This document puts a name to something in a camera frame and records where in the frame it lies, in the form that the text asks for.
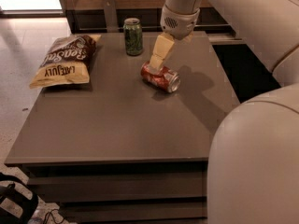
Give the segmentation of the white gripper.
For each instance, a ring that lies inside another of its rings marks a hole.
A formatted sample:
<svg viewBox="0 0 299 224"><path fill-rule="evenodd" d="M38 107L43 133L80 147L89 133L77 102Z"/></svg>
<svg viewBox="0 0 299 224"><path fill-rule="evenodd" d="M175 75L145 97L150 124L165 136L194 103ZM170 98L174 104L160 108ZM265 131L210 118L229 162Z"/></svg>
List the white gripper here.
<svg viewBox="0 0 299 224"><path fill-rule="evenodd" d="M149 60L150 71L160 71L164 60L175 44L175 39L184 42L191 42L193 29L197 23L200 9L192 14L180 14L172 11L167 6L163 6L161 14L161 28L164 31L159 34L152 55Z"/></svg>

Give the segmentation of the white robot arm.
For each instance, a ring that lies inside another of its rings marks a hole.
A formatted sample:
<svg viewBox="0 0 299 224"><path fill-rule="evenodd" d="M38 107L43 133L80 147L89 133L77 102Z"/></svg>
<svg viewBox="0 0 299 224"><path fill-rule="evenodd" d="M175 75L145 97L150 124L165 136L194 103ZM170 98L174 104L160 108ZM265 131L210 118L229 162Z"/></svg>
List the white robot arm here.
<svg viewBox="0 0 299 224"><path fill-rule="evenodd" d="M165 0L162 29L189 36L202 0ZM240 102L207 167L208 224L299 224L299 1L207 0L263 64L226 70Z"/></svg>

